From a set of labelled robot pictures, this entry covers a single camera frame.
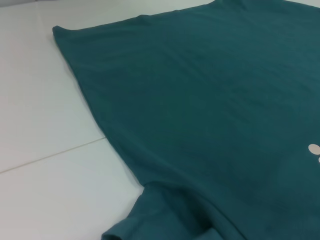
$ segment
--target white table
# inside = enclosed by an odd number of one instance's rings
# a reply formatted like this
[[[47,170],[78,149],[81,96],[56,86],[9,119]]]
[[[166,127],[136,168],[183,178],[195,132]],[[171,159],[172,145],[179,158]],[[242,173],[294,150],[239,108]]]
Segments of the white table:
[[[0,239],[98,240],[142,192],[94,122],[52,27],[81,29],[209,2],[57,0],[0,8]]]

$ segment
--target green fabric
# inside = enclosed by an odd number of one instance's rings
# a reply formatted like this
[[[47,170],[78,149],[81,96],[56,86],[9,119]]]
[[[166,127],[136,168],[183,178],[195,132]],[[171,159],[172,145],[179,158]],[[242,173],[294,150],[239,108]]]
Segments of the green fabric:
[[[145,187],[103,240],[320,239],[318,8],[216,0],[53,33]]]

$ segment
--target white surface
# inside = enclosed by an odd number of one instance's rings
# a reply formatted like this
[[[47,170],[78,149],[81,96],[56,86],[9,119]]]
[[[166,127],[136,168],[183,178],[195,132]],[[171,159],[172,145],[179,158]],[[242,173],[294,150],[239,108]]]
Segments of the white surface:
[[[99,240],[142,190],[99,140],[52,27],[81,29],[209,2],[57,0],[0,8],[1,240]]]
[[[103,139],[0,174],[1,240],[99,240],[142,188]]]

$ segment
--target teal t-shirt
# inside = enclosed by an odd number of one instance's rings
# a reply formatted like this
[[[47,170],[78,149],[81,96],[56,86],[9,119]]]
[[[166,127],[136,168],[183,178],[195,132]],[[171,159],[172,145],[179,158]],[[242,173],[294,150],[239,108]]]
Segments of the teal t-shirt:
[[[53,33],[144,186],[103,240],[320,239],[318,8],[216,0]]]

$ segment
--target t-shirt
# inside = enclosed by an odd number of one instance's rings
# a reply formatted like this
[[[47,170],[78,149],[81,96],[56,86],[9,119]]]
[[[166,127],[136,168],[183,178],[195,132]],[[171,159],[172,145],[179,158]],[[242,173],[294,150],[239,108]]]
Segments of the t-shirt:
[[[53,33],[144,186],[103,240],[320,239],[319,8],[216,0]]]

